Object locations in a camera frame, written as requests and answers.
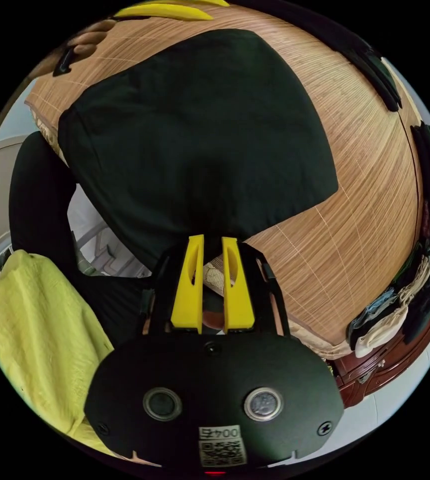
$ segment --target bamboo mat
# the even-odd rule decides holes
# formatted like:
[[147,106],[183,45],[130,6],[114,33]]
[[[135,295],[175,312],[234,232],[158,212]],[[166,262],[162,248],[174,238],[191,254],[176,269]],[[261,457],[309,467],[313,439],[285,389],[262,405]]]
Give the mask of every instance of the bamboo mat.
[[[347,324],[387,287],[418,238],[421,178],[408,139],[409,124],[420,124],[418,114],[400,87],[402,113],[387,111],[355,67],[297,27],[238,6],[203,9],[215,20],[119,23],[70,74],[39,79],[26,103],[57,149],[61,113],[90,85],[209,30],[239,28],[262,37],[311,97],[331,145],[339,190],[248,243],[265,254],[278,278],[292,333],[321,356],[338,358],[350,352]],[[205,282],[216,291],[221,269],[219,259],[205,267]]]

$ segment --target wooden cabinet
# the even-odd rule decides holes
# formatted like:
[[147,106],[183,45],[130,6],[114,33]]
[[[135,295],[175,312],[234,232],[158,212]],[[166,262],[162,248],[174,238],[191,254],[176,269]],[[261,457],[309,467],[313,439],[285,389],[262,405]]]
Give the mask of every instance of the wooden cabinet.
[[430,321],[409,345],[404,344],[403,335],[399,332],[367,357],[357,358],[355,353],[351,353],[335,360],[336,381],[345,408],[358,404],[366,395],[396,379],[418,358],[429,342]]

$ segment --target black pants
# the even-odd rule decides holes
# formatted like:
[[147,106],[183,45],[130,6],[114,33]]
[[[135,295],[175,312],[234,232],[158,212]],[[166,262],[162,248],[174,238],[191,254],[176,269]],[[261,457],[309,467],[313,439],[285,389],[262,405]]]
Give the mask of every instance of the black pants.
[[117,347],[140,328],[141,294],[148,282],[142,278],[90,277],[78,270],[67,217],[76,186],[70,169],[42,134],[37,131],[27,137],[16,157],[10,185],[13,249],[49,258],[90,305]]

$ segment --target yellow towel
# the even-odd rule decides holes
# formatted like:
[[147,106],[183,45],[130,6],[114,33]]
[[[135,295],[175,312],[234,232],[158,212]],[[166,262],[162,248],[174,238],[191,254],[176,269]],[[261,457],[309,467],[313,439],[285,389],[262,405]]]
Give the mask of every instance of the yellow towel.
[[51,260],[22,250],[8,259],[0,275],[0,368],[48,424],[109,455],[84,404],[95,370],[113,349]]

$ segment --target black handle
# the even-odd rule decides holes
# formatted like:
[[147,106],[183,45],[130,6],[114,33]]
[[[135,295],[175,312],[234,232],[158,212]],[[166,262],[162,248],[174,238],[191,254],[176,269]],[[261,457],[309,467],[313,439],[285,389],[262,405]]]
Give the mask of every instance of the black handle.
[[65,49],[60,60],[56,64],[55,70],[53,70],[53,76],[58,77],[60,75],[69,74],[72,69],[70,64],[74,61],[75,58],[75,47],[71,46]]

